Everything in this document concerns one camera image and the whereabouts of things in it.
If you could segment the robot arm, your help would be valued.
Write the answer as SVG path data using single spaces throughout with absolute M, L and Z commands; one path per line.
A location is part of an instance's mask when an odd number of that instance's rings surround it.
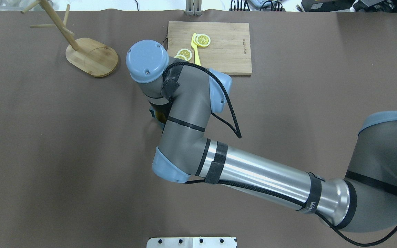
M 142 40 L 126 54 L 131 78 L 155 113 L 166 118 L 153 172 L 186 183 L 199 176 L 260 198 L 318 215 L 334 229 L 375 232 L 397 224 L 397 111 L 364 122 L 344 179 L 325 180 L 204 137 L 209 117 L 230 105 L 232 79 L 171 58 L 156 41 Z

